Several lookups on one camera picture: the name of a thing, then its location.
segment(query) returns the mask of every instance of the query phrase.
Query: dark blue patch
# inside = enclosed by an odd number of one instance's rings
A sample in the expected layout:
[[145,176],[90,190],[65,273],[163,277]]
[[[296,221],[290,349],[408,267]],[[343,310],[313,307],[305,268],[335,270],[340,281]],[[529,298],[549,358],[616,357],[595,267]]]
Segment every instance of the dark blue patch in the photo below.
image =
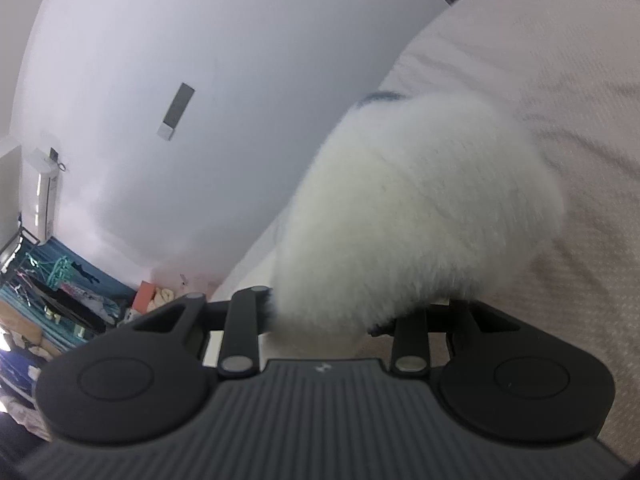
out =
[[404,99],[406,99],[406,96],[399,94],[398,92],[373,92],[373,94],[369,94],[358,101],[355,107],[362,108],[364,105],[368,105],[375,101],[402,101]]

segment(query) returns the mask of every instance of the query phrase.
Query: silver screw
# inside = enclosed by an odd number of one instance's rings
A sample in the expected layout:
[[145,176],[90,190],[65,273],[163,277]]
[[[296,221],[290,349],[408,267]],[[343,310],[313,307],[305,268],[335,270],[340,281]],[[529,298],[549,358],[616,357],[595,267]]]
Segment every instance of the silver screw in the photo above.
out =
[[427,367],[427,361],[417,355],[405,355],[396,360],[396,368],[401,372],[421,372]]
[[226,357],[222,363],[220,363],[220,366],[222,366],[224,370],[235,374],[245,372],[253,365],[254,362],[244,355],[231,355]]

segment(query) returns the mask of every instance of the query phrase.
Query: fluffy white object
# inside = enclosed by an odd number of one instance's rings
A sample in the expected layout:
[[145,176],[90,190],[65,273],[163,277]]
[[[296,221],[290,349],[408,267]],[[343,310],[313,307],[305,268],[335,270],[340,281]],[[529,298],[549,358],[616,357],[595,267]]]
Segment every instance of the fluffy white object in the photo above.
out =
[[292,200],[269,352],[347,356],[419,301],[494,290],[559,234],[563,211],[526,131],[478,96],[354,108]]

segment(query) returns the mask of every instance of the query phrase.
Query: blue curtain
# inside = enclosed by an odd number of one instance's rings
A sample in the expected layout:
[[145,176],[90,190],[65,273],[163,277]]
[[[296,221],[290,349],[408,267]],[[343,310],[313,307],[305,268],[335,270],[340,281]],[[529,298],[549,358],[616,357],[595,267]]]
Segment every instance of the blue curtain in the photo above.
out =
[[[20,262],[22,260],[21,252],[29,249],[31,249],[31,257],[34,261],[45,263],[43,265],[45,269],[50,269],[53,263],[66,256],[76,267],[72,270],[72,275],[68,281],[111,300],[105,302],[104,307],[112,316],[119,317],[121,308],[129,306],[135,296],[135,291],[132,288],[123,285],[97,267],[92,266],[88,261],[70,251],[55,238],[51,238],[46,244],[37,247],[33,247],[27,240],[24,240],[15,261]],[[40,281],[46,283],[46,270],[42,272],[32,265],[28,258],[15,270],[18,271],[18,274],[0,289],[0,298],[9,303],[24,317],[41,326],[44,335],[62,351],[74,348],[92,338],[93,334],[88,331],[83,338],[78,337],[74,333],[76,332],[74,331],[75,324],[68,319],[63,318],[59,323],[52,319],[47,319],[44,313],[44,304],[35,293],[30,291],[26,280],[20,276],[20,274],[28,275],[31,273],[37,276]]]

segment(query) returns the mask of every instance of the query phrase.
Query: textured fabric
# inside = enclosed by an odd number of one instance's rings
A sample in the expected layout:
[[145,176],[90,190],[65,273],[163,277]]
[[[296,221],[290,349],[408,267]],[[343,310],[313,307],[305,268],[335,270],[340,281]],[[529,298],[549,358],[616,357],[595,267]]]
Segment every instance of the textured fabric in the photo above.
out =
[[640,459],[640,2],[460,0],[383,90],[473,89],[529,128],[567,195],[560,239],[489,304],[597,356],[616,380],[600,434]]

